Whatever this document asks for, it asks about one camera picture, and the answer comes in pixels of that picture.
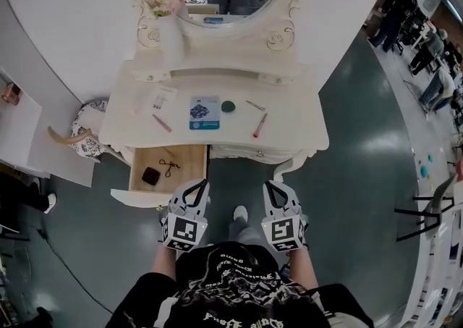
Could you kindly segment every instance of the teal floor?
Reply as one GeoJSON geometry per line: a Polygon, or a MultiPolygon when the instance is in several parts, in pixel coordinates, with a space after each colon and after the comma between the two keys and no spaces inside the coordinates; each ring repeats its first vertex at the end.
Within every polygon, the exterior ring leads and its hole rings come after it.
{"type": "MultiPolygon", "coordinates": [[[[418,239],[395,242],[399,219],[393,210],[395,205],[412,208],[417,178],[399,106],[363,35],[320,98],[330,147],[287,174],[285,183],[296,190],[309,216],[307,241],[319,283],[345,284],[379,320],[407,302],[412,286],[418,239]]],[[[262,184],[273,170],[246,159],[211,162],[208,242],[226,239],[233,209],[240,204],[260,228],[262,184]]],[[[110,196],[112,188],[127,189],[128,179],[129,168],[105,156],[95,166],[91,189],[54,177],[56,208],[48,216],[29,210],[24,215],[30,225],[47,229],[76,276],[110,309],[150,270],[160,234],[157,212],[124,206],[110,196]]],[[[55,327],[102,327],[109,314],[82,291],[32,227],[28,232],[29,243],[2,243],[19,255],[20,266],[11,274],[22,310],[32,312],[39,303],[53,311],[55,327]]]]}

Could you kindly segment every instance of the drawer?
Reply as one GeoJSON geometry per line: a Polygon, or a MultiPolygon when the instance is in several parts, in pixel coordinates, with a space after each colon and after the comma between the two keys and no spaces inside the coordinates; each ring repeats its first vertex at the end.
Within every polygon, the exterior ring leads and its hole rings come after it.
{"type": "Polygon", "coordinates": [[[265,164],[280,164],[288,161],[298,152],[277,151],[246,146],[213,146],[211,158],[249,158],[265,164]]]}
{"type": "MultiPolygon", "coordinates": [[[[207,161],[207,146],[137,148],[130,170],[129,190],[112,190],[111,195],[128,206],[141,208],[165,206],[172,197],[172,193],[181,184],[206,178],[207,161]],[[170,162],[180,168],[172,167],[171,176],[167,177],[170,162]],[[154,168],[161,173],[155,186],[142,180],[147,167],[154,168]]],[[[194,198],[194,193],[187,197],[191,201],[194,198]]]]}

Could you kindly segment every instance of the card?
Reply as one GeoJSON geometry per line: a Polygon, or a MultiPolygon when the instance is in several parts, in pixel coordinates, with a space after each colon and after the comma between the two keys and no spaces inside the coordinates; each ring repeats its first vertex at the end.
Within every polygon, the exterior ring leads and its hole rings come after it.
{"type": "Polygon", "coordinates": [[[190,130],[217,130],[219,128],[219,97],[192,96],[190,101],[190,130]]]}
{"type": "Polygon", "coordinates": [[[204,24],[222,24],[224,19],[220,17],[205,17],[203,22],[204,24]]]}
{"type": "Polygon", "coordinates": [[[172,113],[171,109],[176,94],[176,88],[159,85],[150,96],[147,113],[155,114],[157,117],[166,119],[169,113],[172,113]]]}

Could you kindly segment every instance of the small stick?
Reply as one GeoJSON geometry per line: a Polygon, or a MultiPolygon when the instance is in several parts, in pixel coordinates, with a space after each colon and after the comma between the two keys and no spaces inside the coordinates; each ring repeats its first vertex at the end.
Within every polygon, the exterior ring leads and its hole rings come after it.
{"type": "Polygon", "coordinates": [[[263,126],[263,124],[266,122],[267,116],[268,116],[268,113],[265,113],[265,114],[263,115],[262,120],[260,121],[259,127],[258,127],[257,130],[252,134],[252,136],[254,136],[255,138],[258,138],[258,137],[259,137],[260,130],[262,130],[262,126],[263,126]]]}
{"type": "Polygon", "coordinates": [[[165,146],[162,146],[162,149],[165,150],[171,157],[174,157],[175,154],[173,154],[168,148],[166,148],[165,146]]]}

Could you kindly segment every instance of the black chair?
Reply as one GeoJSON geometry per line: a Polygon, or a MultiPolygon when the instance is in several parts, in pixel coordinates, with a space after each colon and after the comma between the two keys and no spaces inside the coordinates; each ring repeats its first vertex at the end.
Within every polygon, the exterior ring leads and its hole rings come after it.
{"type": "Polygon", "coordinates": [[[456,175],[454,174],[447,181],[440,184],[436,188],[436,191],[434,192],[434,196],[413,197],[415,201],[428,201],[428,205],[426,206],[424,211],[410,211],[406,209],[394,209],[394,212],[396,214],[425,217],[423,221],[417,222],[417,225],[419,225],[420,227],[424,224],[424,227],[422,229],[416,232],[412,232],[407,235],[403,235],[401,237],[397,237],[396,239],[397,242],[410,239],[411,237],[414,237],[416,235],[420,235],[423,233],[426,233],[427,239],[431,239],[434,235],[436,235],[438,228],[441,226],[441,223],[442,223],[442,213],[448,211],[449,209],[455,206],[453,197],[445,197],[445,193],[450,188],[450,185],[454,181],[455,176],[456,175]],[[451,201],[451,205],[442,209],[441,207],[442,201],[451,201]]]}

